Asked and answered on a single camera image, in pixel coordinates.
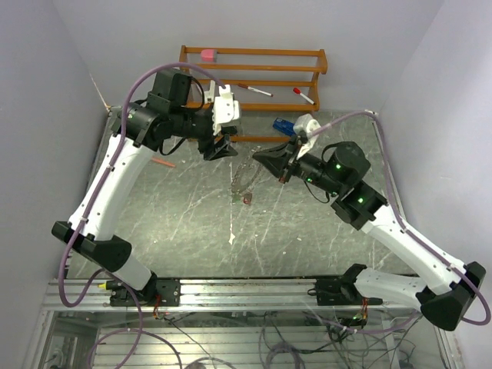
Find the white wall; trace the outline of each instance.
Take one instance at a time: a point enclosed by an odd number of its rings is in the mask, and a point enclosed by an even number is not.
[[[447,1],[381,118],[409,220],[464,261],[492,271],[492,3]],[[492,303],[488,277],[483,291]],[[468,314],[481,320],[480,303]],[[492,329],[461,323],[467,367],[490,367]]]
[[[147,69],[176,62],[181,45],[324,48],[321,107],[375,110],[442,2],[54,0],[109,104],[119,104]]]
[[[80,201],[105,109],[49,0],[0,12],[0,367],[20,368]]]

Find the marker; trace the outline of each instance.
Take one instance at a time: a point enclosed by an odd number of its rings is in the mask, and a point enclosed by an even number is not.
[[[257,88],[250,87],[250,86],[248,86],[248,85],[244,85],[244,84],[242,84],[242,83],[238,83],[238,87],[241,87],[241,88],[246,88],[246,89],[247,89],[247,90],[249,90],[249,91],[257,92],[258,94],[267,95],[267,96],[270,96],[271,98],[273,98],[273,97],[274,97],[274,94],[271,94],[270,92],[266,92],[266,91],[258,90]]]
[[[306,96],[305,94],[303,94],[299,88],[294,87],[294,90],[292,90],[292,91],[294,91],[296,94],[302,96],[304,98],[304,100],[306,100],[310,104],[314,105],[314,101],[312,101],[308,96]]]

